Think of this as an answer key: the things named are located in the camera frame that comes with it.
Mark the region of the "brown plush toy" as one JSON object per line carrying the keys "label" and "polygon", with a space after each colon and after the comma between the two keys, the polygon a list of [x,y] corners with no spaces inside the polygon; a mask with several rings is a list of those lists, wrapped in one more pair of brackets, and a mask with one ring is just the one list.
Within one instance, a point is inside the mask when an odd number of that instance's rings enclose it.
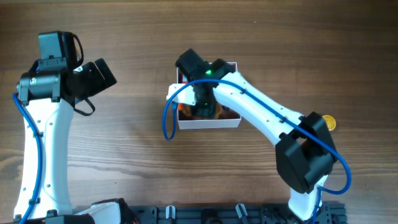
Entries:
{"label": "brown plush toy", "polygon": [[178,115],[180,120],[203,120],[203,119],[219,119],[222,112],[222,106],[216,104],[215,115],[213,117],[207,118],[203,116],[192,115],[192,106],[179,103],[177,106]]}

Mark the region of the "red toy fire truck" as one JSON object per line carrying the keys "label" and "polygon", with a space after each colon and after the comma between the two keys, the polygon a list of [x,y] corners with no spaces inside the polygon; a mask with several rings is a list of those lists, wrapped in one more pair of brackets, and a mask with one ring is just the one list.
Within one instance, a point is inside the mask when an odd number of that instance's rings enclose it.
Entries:
{"label": "red toy fire truck", "polygon": [[187,77],[182,74],[181,72],[178,73],[178,83],[183,83],[183,84],[187,84],[189,81],[187,79]]}

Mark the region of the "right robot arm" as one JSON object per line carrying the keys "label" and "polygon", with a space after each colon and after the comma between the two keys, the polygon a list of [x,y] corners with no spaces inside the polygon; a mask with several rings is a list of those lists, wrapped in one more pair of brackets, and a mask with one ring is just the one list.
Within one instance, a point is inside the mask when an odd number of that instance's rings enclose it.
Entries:
{"label": "right robot arm", "polygon": [[203,60],[193,49],[177,59],[183,80],[167,103],[189,118],[211,121],[226,107],[256,127],[275,147],[277,172],[290,187],[288,206],[301,221],[316,221],[324,183],[339,157],[323,117],[290,110],[252,86],[234,65]]}

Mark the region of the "yellow round token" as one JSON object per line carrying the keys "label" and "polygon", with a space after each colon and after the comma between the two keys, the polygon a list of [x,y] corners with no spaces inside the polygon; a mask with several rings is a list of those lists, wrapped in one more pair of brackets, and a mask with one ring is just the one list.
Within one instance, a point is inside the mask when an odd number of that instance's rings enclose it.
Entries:
{"label": "yellow round token", "polygon": [[329,131],[333,131],[336,128],[336,119],[334,117],[328,114],[324,114],[322,118],[324,119]]}

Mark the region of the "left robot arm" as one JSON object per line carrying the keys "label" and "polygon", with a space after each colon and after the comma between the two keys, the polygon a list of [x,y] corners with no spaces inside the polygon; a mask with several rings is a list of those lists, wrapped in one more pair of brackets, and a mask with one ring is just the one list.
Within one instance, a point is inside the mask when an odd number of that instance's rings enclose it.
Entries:
{"label": "left robot arm", "polygon": [[76,105],[113,86],[103,59],[85,62],[77,35],[39,34],[40,58],[17,83],[13,101],[24,118],[22,184],[14,223],[131,223],[121,198],[74,212],[68,191],[68,136]]}

